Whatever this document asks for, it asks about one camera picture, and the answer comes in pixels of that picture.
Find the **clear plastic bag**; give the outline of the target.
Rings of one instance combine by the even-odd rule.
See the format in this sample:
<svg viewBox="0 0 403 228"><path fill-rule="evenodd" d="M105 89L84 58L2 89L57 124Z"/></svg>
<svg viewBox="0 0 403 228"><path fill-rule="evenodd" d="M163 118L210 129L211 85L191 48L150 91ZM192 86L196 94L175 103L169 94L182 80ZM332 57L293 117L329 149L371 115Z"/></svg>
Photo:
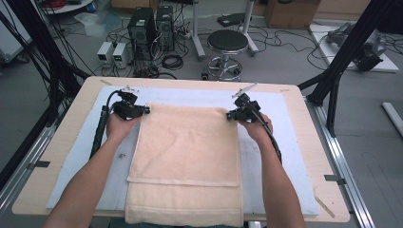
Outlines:
<svg viewBox="0 0 403 228"><path fill-rule="evenodd" d="M89 13L81 12L74 19L84 26L86 36L101 37L121 24L121 18L113 12Z"/></svg>

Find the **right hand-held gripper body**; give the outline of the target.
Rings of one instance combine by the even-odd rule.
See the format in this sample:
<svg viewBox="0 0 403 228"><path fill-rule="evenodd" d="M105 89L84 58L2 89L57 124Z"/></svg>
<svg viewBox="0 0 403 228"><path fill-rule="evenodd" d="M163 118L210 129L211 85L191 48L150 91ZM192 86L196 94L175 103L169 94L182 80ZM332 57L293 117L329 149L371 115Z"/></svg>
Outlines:
<svg viewBox="0 0 403 228"><path fill-rule="evenodd" d="M235 100L236 108L226 113L227 120L243 121L254 123L259 119L260 106L257 101L251 101L250 97L246 94L247 91L256 87L258 84L253 83L247 87L240 88L232 98Z"/></svg>

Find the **black flat case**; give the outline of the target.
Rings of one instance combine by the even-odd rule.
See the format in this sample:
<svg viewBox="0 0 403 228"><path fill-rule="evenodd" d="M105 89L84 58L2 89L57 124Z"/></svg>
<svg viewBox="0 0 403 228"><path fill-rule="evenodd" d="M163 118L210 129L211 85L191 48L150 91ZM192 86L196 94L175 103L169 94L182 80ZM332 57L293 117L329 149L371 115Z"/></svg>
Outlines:
<svg viewBox="0 0 403 228"><path fill-rule="evenodd" d="M234 26L244 21L244 13L232 13L229 15L221 16L217 19L217 22L223 27Z"/></svg>

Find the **white tube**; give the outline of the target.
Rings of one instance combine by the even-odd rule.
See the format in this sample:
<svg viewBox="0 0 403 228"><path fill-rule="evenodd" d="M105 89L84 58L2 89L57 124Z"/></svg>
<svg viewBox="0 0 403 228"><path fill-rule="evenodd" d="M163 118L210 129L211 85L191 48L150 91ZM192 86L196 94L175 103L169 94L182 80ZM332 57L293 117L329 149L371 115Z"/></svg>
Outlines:
<svg viewBox="0 0 403 228"><path fill-rule="evenodd" d="M395 108L391 103L383 103L382 107L386 111L387 115L393 122L394 127L399 132L401 137L403 138L403 119L399 116Z"/></svg>

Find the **cream towel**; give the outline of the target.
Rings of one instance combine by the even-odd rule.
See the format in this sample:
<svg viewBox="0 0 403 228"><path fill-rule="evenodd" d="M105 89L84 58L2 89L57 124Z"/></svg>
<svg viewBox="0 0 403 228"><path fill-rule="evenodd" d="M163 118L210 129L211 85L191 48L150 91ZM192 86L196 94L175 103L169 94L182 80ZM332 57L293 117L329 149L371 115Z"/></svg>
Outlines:
<svg viewBox="0 0 403 228"><path fill-rule="evenodd" d="M238 124L226 119L222 107L150 109L127 177L125 221L242 226Z"/></svg>

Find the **person's right hand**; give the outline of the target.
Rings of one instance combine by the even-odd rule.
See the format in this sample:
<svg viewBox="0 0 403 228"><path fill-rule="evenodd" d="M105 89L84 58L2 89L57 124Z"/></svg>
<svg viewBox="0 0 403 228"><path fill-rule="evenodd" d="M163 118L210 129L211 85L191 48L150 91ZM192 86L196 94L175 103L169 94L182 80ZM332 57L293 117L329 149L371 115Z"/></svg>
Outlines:
<svg viewBox="0 0 403 228"><path fill-rule="evenodd" d="M266 132L263 123L254 122L248 123L245 121L239 121L239 124L242 125L248 135L257 143L269 143L271 141L269 134Z"/></svg>

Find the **white floor board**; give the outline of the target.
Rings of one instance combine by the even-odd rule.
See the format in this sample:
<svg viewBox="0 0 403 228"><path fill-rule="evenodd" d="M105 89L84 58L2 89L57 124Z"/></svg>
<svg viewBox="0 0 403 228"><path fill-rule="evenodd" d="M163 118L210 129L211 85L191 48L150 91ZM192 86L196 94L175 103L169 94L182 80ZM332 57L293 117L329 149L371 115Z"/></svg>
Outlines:
<svg viewBox="0 0 403 228"><path fill-rule="evenodd" d="M321 56L325 59L327 65L332 63L339 50L339 47L336 44L328 44L326 42L328 32L335 29L336 27L329 26L310 26L310 31L314 39L317 41ZM397 72L399 70L399 68L385 54L381 54L380 59L381 62L372 68L371 72Z"/></svg>

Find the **white power supply box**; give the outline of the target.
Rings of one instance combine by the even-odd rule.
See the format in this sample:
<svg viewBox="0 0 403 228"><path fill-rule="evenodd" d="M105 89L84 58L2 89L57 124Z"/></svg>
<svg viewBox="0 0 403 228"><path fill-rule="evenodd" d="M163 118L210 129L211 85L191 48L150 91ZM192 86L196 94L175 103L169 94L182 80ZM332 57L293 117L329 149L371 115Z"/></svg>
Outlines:
<svg viewBox="0 0 403 228"><path fill-rule="evenodd" d="M112 56L117 68L126 68L129 62L127 43L118 43Z"/></svg>
<svg viewBox="0 0 403 228"><path fill-rule="evenodd" d="M113 61L113 50L114 48L111 42L103 42L97 52L99 60L105 63L111 63Z"/></svg>

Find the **black metal frame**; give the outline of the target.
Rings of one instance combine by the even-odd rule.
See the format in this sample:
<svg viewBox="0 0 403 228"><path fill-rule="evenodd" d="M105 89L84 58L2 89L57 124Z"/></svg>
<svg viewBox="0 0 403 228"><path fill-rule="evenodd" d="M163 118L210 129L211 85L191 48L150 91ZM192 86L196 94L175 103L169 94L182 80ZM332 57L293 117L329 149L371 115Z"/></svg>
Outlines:
<svg viewBox="0 0 403 228"><path fill-rule="evenodd" d="M297 86L300 90L316 86L307 96L308 101L315 106L322 106L324 99L330 95L325 126L333 138L336 136L336 105L341 76L396 2L397 0L371 0L329 66L316 77Z"/></svg>

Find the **large black computer tower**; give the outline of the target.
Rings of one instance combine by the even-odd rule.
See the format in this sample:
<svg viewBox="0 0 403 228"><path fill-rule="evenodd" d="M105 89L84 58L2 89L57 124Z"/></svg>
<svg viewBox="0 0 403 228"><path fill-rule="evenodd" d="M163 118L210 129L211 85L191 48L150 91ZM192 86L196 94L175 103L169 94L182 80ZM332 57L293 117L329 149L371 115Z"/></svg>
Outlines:
<svg viewBox="0 0 403 228"><path fill-rule="evenodd" d="M157 38L153 9L146 7L136 8L127 29L135 59L150 61L151 45Z"/></svg>

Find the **grey metal desk leg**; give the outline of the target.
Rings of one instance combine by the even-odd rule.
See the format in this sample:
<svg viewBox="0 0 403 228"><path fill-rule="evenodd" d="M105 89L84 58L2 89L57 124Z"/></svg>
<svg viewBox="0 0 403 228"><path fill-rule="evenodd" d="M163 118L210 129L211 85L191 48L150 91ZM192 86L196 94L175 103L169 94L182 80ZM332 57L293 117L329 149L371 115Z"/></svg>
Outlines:
<svg viewBox="0 0 403 228"><path fill-rule="evenodd" d="M193 3L193 13L192 13L191 38L194 48L197 52L198 60L201 61L205 58L205 52L199 37L199 0L192 0L192 3Z"/></svg>
<svg viewBox="0 0 403 228"><path fill-rule="evenodd" d="M249 27L250 27L250 22L251 22L251 18L252 18L252 12L253 12L254 5L255 5L255 0L247 0L247 5L246 5L246 9L245 9L245 17L244 17L244 22L243 22L243 27L242 27L242 32L241 32L247 38L248 48L250 50L250 54L252 57L254 57L257 54L257 52L259 51L255 42L249 35Z"/></svg>

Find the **small black computer tower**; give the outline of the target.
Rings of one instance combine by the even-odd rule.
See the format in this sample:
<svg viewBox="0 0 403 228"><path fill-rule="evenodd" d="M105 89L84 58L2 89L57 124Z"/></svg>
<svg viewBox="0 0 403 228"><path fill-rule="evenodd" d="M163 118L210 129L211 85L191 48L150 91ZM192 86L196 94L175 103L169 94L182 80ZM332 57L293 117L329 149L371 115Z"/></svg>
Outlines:
<svg viewBox="0 0 403 228"><path fill-rule="evenodd" d="M159 6L156 16L156 25L160 35L160 46L163 50L173 51L175 49L173 7Z"/></svg>

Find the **person's left hand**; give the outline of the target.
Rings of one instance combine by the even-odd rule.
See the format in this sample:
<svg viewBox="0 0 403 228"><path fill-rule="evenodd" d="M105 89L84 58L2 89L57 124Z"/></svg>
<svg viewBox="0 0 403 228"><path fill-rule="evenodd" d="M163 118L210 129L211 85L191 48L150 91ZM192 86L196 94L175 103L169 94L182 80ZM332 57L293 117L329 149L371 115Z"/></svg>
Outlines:
<svg viewBox="0 0 403 228"><path fill-rule="evenodd" d="M106 135L109 141L121 142L131 132L135 124L141 121L141 117L129 121L122 119L117 114L110 114L106 124Z"/></svg>

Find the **cardboard box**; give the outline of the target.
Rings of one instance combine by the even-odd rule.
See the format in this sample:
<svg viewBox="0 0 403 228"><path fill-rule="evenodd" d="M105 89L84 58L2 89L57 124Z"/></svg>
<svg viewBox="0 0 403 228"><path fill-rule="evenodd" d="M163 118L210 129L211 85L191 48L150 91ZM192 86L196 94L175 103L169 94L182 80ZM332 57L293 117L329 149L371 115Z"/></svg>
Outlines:
<svg viewBox="0 0 403 228"><path fill-rule="evenodd" d="M274 29L307 29L321 0L268 0L265 22Z"/></svg>

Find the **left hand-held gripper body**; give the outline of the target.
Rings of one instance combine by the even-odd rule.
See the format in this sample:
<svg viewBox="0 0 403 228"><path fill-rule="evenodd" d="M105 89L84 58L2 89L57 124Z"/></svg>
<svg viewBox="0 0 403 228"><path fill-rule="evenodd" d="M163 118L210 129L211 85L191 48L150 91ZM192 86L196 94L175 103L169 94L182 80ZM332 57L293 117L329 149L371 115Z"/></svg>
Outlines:
<svg viewBox="0 0 403 228"><path fill-rule="evenodd" d="M112 110L123 120L129 121L150 113L149 106L136 104L138 97L128 87L116 90L115 93L121 100L112 105Z"/></svg>

